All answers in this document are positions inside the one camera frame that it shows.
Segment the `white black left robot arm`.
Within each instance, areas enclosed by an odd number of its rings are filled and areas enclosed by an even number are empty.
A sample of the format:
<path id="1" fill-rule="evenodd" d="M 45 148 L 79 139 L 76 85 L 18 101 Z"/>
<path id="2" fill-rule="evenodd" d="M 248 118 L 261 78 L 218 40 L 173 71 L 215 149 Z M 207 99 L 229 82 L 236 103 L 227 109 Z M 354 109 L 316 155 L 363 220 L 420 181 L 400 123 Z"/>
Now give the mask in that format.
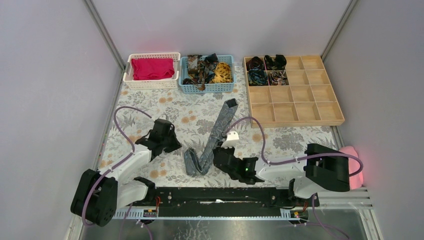
<path id="1" fill-rule="evenodd" d="M 99 227 L 111 221 L 117 209 L 139 202 L 144 206 L 158 201 L 155 184 L 144 178 L 131 176 L 162 153 L 181 148 L 175 126 L 168 120 L 156 119 L 147 136 L 138 139 L 134 149 L 117 167 L 86 170 L 80 178 L 71 213 Z"/>

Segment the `grey leaf pattern tie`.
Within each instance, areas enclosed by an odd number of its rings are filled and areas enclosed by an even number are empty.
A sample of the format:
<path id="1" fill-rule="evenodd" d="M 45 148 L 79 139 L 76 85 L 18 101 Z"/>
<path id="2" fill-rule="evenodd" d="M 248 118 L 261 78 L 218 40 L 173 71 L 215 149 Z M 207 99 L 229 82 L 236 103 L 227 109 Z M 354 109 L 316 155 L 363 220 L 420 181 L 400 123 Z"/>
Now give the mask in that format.
<path id="1" fill-rule="evenodd" d="M 230 127 L 237 109 L 238 103 L 235 98 L 224 102 L 200 157 L 197 156 L 197 152 L 193 148 L 189 148 L 184 152 L 183 160 L 188 176 L 204 176 L 208 173 L 214 160 L 213 150 L 218 146 L 218 142 L 222 140 L 223 133 Z"/>

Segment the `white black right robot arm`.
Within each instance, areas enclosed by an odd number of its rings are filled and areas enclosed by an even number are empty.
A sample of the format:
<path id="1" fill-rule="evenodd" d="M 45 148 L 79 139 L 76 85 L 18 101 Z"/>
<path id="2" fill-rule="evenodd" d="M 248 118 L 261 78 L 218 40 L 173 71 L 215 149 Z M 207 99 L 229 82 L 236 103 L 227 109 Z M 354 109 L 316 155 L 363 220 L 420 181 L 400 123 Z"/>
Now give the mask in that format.
<path id="1" fill-rule="evenodd" d="M 304 153 L 281 162 L 263 162 L 257 157 L 237 158 L 233 147 L 216 147 L 213 164 L 232 180 L 247 185 L 289 180 L 287 201 L 293 206 L 319 192 L 350 191 L 349 159 L 345 153 L 317 143 L 309 143 Z"/>

